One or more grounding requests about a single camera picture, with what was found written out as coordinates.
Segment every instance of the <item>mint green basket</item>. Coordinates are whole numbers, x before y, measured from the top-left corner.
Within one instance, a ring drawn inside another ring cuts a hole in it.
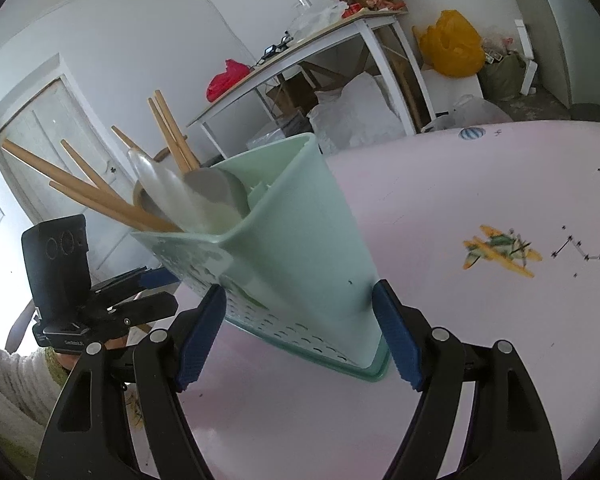
[[[198,295],[224,286],[235,326],[316,364],[380,379],[389,352],[371,309],[378,273],[315,136],[217,167],[251,190],[251,212],[237,226],[133,236]]]

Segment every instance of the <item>person's hand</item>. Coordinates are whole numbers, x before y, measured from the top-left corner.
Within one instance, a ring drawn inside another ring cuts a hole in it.
[[[124,348],[126,346],[127,337],[128,335],[124,335],[117,339],[109,339],[106,343],[104,343],[104,346],[107,350],[113,350],[114,348]],[[58,352],[56,352],[56,361],[58,361],[58,364],[65,370],[73,370],[79,358],[79,355],[59,354]]]

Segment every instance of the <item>tabletop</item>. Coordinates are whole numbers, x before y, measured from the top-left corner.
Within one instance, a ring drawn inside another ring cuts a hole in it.
[[[364,18],[382,18],[385,16],[400,16],[400,15],[406,14],[406,13],[407,12],[405,10],[369,10],[369,9],[363,8],[362,10],[360,10],[360,12],[357,12],[354,15],[349,16],[348,18],[344,18],[343,20],[338,20],[336,23],[333,23],[329,27],[325,27],[321,30],[318,30],[317,32],[314,32],[312,35],[308,36],[307,38],[304,38],[303,40],[292,44],[288,49],[286,49],[285,51],[281,52],[280,54],[277,54],[276,56],[272,57],[271,59],[264,62],[263,64],[256,66],[249,73],[248,76],[240,79],[240,81],[238,81],[231,88],[229,88],[227,91],[225,91],[214,102],[209,103],[204,110],[202,110],[195,118],[193,118],[191,121],[189,121],[187,126],[190,126],[191,124],[200,120],[206,113],[208,113],[209,110],[211,110],[211,108],[213,108],[216,105],[216,102],[221,101],[223,97],[225,97],[226,95],[230,94],[234,90],[236,90],[236,89],[240,88],[241,86],[245,85],[246,83],[248,83],[251,79],[253,79],[260,72],[262,72],[262,70],[264,70],[265,68],[268,68],[269,66],[271,66],[274,63],[280,62],[281,60],[285,59],[285,57],[289,56],[290,54],[293,54],[296,50],[298,50],[299,48],[301,48],[303,46],[306,46],[307,44],[311,43],[312,41],[318,40],[319,38],[323,38],[327,34],[330,34],[331,32],[338,30],[339,28],[343,28],[343,27],[349,25],[350,23],[357,22]]]
[[[515,345],[567,478],[600,437],[600,124],[447,130],[328,164],[404,304],[463,342]],[[476,239],[503,234],[527,257],[475,257]],[[184,286],[176,296],[180,308],[199,301]],[[418,398],[393,364],[366,383],[227,323],[199,381],[180,395],[218,480],[380,479]],[[465,384],[440,474],[458,465],[471,404]],[[155,474],[146,440],[134,439],[141,467]]]

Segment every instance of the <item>yellow plastic bag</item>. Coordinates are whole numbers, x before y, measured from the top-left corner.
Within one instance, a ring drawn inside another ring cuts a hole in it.
[[[413,32],[425,60],[443,75],[469,77],[484,65],[482,38],[457,10],[443,10],[424,34]]]

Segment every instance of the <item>chopstick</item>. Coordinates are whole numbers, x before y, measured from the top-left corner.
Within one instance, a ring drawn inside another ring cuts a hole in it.
[[[52,180],[55,180],[58,184],[62,184],[75,192],[83,195],[84,197],[99,203],[100,205],[112,209],[117,213],[127,218],[133,219],[134,221],[141,223],[142,225],[151,228],[152,230],[159,232],[181,232],[181,229],[171,222],[167,222],[147,213],[139,207],[129,205],[121,198],[113,197],[112,195],[99,190],[97,187],[90,186],[79,178],[74,177],[72,174],[67,173],[60,168],[56,168],[50,162],[47,162],[43,158],[28,152],[24,148],[14,144],[9,139],[5,139],[2,142],[2,148],[11,155],[15,156],[34,170],[48,176]]]
[[[182,155],[182,151],[180,150],[180,147],[176,143],[176,140],[171,135],[169,128],[164,123],[164,119],[160,115],[158,108],[155,106],[154,100],[149,97],[147,99],[147,102],[149,103],[151,112],[154,114],[155,122],[158,123],[158,127],[160,128],[160,131],[162,132],[162,136],[164,137],[164,140],[167,141],[167,146],[169,147],[169,151],[171,152],[171,155],[173,155],[173,158],[176,161],[176,165],[178,166],[180,173],[181,174],[189,173],[189,171],[191,171],[191,167],[189,166],[189,163],[184,158],[184,155]]]
[[[78,165],[78,167],[82,170],[82,172],[89,177],[98,189],[109,193],[112,196],[120,198],[120,195],[114,191],[114,189],[95,171],[86,160],[84,160],[78,152],[76,152],[71,145],[64,139],[60,141],[62,147],[66,150],[69,156],[74,160],[74,162]]]
[[[60,193],[69,197],[70,199],[74,200],[75,202],[82,204],[83,206],[88,207],[89,209],[93,209],[94,211],[97,211],[100,214],[108,216],[109,218],[117,220],[118,222],[123,223],[124,225],[126,225],[128,227],[137,229],[139,231],[148,231],[149,230],[144,224],[141,224],[140,222],[137,222],[136,220],[129,218],[128,216],[124,216],[123,214],[120,214],[119,212],[114,211],[113,209],[109,209],[109,208],[103,206],[101,203],[96,202],[95,200],[91,200],[90,198],[87,198],[84,195],[81,195],[80,193],[74,191],[73,189],[71,189],[67,186],[58,184],[57,182],[55,182],[53,180],[49,181],[49,186],[51,186],[55,190],[58,190]]]
[[[143,153],[144,155],[146,155],[146,153],[144,152],[144,150],[140,146],[138,146],[135,142],[133,142],[131,139],[129,139],[124,133],[122,133],[122,131],[120,131],[120,128],[118,128],[117,126],[112,126],[111,130],[118,136],[118,138],[122,142],[124,142],[126,144],[126,146],[129,149],[135,148],[136,150],[139,150],[141,153]]]
[[[189,165],[190,169],[197,170],[200,167],[200,161],[198,160],[196,155],[194,155],[194,153],[191,151],[191,148],[185,141],[185,138],[178,127],[178,123],[176,123],[176,120],[173,118],[171,110],[169,110],[169,107],[167,106],[167,101],[164,100],[164,97],[162,97],[162,92],[160,92],[159,90],[155,91],[155,101],[158,103],[158,108],[160,108],[160,111],[164,116],[164,120],[166,121],[169,129],[171,130],[171,135],[175,139],[176,144],[180,148],[180,151],[182,152],[182,155],[187,161],[187,164]]]

